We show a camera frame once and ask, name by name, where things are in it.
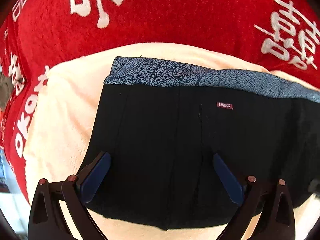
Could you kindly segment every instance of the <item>cream fabric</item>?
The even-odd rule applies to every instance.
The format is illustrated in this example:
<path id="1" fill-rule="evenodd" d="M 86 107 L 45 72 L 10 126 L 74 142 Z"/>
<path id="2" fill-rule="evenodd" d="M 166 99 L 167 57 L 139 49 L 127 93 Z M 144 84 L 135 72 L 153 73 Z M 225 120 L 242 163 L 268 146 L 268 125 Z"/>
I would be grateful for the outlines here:
<path id="1" fill-rule="evenodd" d="M 117 56 L 160 58 L 212 69 L 269 72 L 262 66 L 232 56 L 167 43 L 133 44 L 58 64 L 49 71 L 48 83 L 39 92 L 23 152 L 30 202 L 39 179 L 62 181 L 78 171 L 90 141 L 103 81 Z M 274 74 L 317 90 L 286 73 Z M 225 227 L 162 231 L 154 227 L 105 219 L 91 211 L 90 214 L 110 240 L 215 239 Z M 71 230 L 80 239 L 74 225 Z"/>

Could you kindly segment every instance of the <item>red cloth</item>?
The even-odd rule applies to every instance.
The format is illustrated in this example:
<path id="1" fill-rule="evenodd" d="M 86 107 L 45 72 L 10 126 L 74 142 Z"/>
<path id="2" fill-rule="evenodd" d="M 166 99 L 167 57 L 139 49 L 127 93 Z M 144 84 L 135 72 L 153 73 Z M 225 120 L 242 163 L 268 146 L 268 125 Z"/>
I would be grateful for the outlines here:
<path id="1" fill-rule="evenodd" d="M 4 113 L 1 143 L 22 192 L 27 197 L 24 135 L 46 65 L 133 43 L 172 42 L 233 55 L 320 87 L 314 21 L 319 24 L 305 0 L 19 0 L 0 29 L 4 73 L 10 76 L 15 55 L 21 70 L 13 75 L 21 92 L 14 92 Z M 293 64 L 299 59 L 305 65 Z"/>

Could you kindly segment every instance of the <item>red label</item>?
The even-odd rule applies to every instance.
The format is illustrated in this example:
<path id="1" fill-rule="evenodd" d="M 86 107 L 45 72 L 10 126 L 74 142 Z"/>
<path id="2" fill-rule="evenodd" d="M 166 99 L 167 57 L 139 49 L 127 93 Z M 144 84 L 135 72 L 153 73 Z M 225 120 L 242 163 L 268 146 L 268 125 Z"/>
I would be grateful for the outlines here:
<path id="1" fill-rule="evenodd" d="M 233 110 L 232 104 L 226 104 L 226 103 L 217 102 L 217 107 Z"/>

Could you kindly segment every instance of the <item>patterned waistband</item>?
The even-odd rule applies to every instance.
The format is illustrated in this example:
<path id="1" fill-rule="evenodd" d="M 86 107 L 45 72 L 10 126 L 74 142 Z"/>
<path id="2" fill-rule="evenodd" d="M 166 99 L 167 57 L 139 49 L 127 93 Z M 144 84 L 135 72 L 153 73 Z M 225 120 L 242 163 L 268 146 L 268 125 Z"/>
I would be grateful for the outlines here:
<path id="1" fill-rule="evenodd" d="M 320 92 L 269 73 L 239 69 L 214 70 L 155 58 L 116 57 L 104 83 L 223 87 L 272 98 L 304 98 L 320 103 Z"/>

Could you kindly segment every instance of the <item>black pants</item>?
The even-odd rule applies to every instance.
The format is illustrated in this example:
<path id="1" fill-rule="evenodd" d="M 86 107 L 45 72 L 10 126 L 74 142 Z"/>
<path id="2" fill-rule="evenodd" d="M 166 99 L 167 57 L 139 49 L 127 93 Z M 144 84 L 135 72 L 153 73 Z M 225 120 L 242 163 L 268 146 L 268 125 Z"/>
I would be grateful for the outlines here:
<path id="1" fill-rule="evenodd" d="M 112 165 L 87 207 L 161 229 L 227 223 L 237 206 L 213 169 L 213 153 L 244 176 L 284 179 L 297 207 L 320 173 L 319 127 L 320 105 L 306 99 L 105 84 L 81 168 L 101 150 Z"/>

